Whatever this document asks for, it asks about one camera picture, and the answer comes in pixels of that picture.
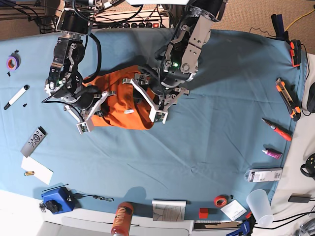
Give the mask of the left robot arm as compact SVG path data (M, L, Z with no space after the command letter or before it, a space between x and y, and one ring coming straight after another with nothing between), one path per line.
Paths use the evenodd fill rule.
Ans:
M182 95L189 95L181 85L192 81L198 72L202 47L210 39L213 23L222 19L226 4L225 0L190 0L170 42L156 51L159 66L139 66L139 74L123 80L150 105L151 122L165 123L169 108Z

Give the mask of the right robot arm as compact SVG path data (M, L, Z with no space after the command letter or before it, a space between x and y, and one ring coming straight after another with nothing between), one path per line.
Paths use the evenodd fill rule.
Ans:
M93 23L98 13L104 11L101 0L66 0L57 23L57 31L62 32L54 48L53 62L45 82L49 95L43 103L60 103L74 112L79 121L88 115L105 116L109 109L101 101L101 90L91 85L101 69L101 44L92 34ZM85 56L87 40L91 38L97 49L97 66L94 74L83 78L78 65Z

